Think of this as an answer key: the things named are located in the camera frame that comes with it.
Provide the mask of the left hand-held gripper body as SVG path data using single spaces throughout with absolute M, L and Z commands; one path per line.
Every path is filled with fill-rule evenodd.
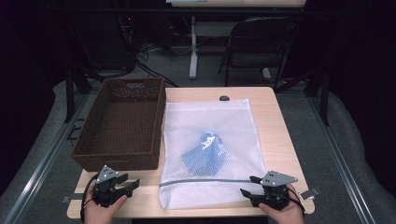
M 92 193 L 92 198 L 97 204 L 109 207 L 122 196 L 120 189 L 116 189 L 118 176 L 120 176 L 118 171 L 106 165 L 102 168 L 96 177 Z

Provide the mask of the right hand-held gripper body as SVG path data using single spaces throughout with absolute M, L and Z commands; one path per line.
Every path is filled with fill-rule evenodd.
M 264 177 L 260 178 L 262 182 L 259 185 L 262 186 L 264 199 L 252 199 L 251 203 L 254 207 L 258 207 L 260 203 L 265 203 L 280 211 L 289 205 L 290 198 L 286 185 L 297 182 L 297 177 L 270 170 Z

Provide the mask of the brown woven basket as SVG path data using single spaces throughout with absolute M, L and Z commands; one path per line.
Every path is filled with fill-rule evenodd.
M 81 129 L 72 158 L 86 171 L 159 166 L 166 92 L 161 78 L 107 79 Z

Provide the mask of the blue printed garment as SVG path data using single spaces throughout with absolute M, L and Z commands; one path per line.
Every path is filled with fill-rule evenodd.
M 215 133 L 204 133 L 197 147 L 182 154 L 192 175 L 215 175 L 225 162 L 222 139 Z

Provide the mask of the white mesh laundry bag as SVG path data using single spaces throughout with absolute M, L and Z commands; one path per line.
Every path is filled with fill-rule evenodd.
M 182 154 L 197 147 L 204 133 L 215 133 L 222 139 L 225 162 L 215 175 L 192 175 Z M 159 197 L 164 209 L 242 202 L 240 189 L 262 191 L 249 179 L 266 173 L 249 100 L 168 103 L 163 137 Z

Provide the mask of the person's right hand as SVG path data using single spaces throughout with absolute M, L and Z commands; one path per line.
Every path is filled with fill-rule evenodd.
M 298 204 L 299 199 L 295 195 L 295 188 L 292 184 L 287 184 L 286 188 L 291 201 L 283 210 L 275 210 L 265 203 L 260 203 L 259 208 L 277 224 L 304 224 L 303 209 Z

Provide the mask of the person's left hand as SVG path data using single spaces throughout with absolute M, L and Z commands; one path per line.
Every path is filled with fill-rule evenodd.
M 109 207 L 98 205 L 92 194 L 86 195 L 86 205 L 84 206 L 84 224 L 112 224 L 114 216 L 124 206 L 127 201 L 126 196 L 121 196 Z

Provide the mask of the grey tape strip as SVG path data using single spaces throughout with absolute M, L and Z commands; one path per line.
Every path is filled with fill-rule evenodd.
M 64 195 L 60 202 L 61 203 L 71 203 L 74 200 L 81 200 L 83 198 L 82 193 L 72 193 L 70 195 Z
M 302 193 L 300 194 L 300 197 L 301 197 L 303 200 L 314 200 L 315 197 L 316 197 L 317 195 L 319 195 L 319 194 L 320 194 L 320 191 L 319 191 L 318 188 L 312 188 L 312 189 L 309 189 L 309 190 L 307 190 L 307 191 L 302 192 Z

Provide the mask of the black metal stand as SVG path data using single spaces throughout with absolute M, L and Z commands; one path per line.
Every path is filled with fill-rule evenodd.
M 75 114 L 75 89 L 78 89 L 83 94 L 88 94 L 92 91 L 92 86 L 88 81 L 89 78 L 93 78 L 99 82 L 105 80 L 104 77 L 84 66 L 71 65 L 66 72 L 65 86 L 67 110 L 65 122 L 68 122 Z
M 320 91 L 319 101 L 319 117 L 323 123 L 328 126 L 328 104 L 329 104 L 329 84 L 330 75 L 325 68 L 314 68 L 313 70 L 293 78 L 291 81 L 275 88 L 275 92 L 286 91 L 289 88 L 297 85 L 304 79 L 308 80 L 305 86 L 304 94 L 306 97 L 314 97 Z

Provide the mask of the black folding chair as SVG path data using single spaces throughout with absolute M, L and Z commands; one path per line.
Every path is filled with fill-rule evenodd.
M 231 30 L 218 73 L 225 68 L 225 85 L 231 68 L 276 68 L 277 87 L 289 56 L 298 21 L 290 17 L 253 17 Z

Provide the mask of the dark equipment cabinet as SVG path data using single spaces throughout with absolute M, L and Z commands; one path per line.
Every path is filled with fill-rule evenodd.
M 81 14 L 74 20 L 90 65 L 94 69 L 121 70 L 134 67 L 134 59 L 126 47 L 115 16 Z

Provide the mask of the white desk with metal legs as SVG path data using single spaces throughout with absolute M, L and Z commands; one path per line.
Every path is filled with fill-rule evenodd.
M 235 9 L 242 14 L 243 9 L 303 9 L 307 0 L 166 0 L 173 9 L 214 9 L 224 12 Z M 191 64 L 190 79 L 197 78 L 198 42 L 197 37 L 225 37 L 231 33 L 235 21 L 201 21 L 193 14 L 191 19 Z

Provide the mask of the metal floor rail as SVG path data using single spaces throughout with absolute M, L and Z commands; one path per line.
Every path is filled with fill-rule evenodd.
M 372 212 L 370 211 L 363 195 L 361 194 L 361 190 L 347 165 L 347 162 L 340 150 L 339 145 L 337 144 L 332 134 L 331 127 L 325 124 L 319 114 L 319 105 L 316 98 L 307 97 L 306 100 L 314 113 L 314 117 L 320 129 L 323 131 L 330 145 L 332 160 L 335 164 L 338 174 L 343 181 L 346 192 L 353 203 L 355 211 L 361 220 L 361 224 L 376 224 L 375 218 L 373 217 Z
M 34 145 L 6 192 L 0 197 L 0 224 L 21 224 L 56 159 L 63 151 L 62 145 L 72 132 L 73 125 L 89 98 L 89 94 L 78 95 L 75 100 L 75 112 L 65 122 L 65 99 L 56 96 L 49 117 Z

